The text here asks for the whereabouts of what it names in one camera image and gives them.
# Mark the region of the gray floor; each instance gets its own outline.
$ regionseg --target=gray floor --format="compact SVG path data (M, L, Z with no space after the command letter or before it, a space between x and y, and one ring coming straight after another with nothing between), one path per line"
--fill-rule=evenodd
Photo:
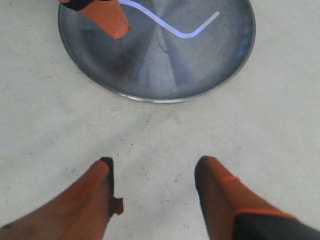
M218 157L320 229L320 1L252 0L243 70L213 93L157 105L117 96L70 60L54 0L0 0L0 225L56 196L101 156L125 212L107 239L206 239L193 171Z

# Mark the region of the glowing blue line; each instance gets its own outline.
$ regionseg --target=glowing blue line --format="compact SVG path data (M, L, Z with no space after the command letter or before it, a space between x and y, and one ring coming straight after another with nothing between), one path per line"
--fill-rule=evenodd
M220 12L215 12L207 21L205 21L200 27L198 27L195 31L191 33L182 33L175 29L174 27L170 26L168 23L163 21L160 17L155 15L153 12L151 12L149 9L145 8L144 6L140 5L139 3L131 0L119 0L119 3L122 5L127 5L130 7L133 7L135 9L138 9L139 11L143 12L145 15L147 15L149 18L154 20L157 24L167 29L172 34L176 35L179 38L182 39L191 39L195 36L197 36L199 33L201 33L210 23L212 23L217 17L219 17Z

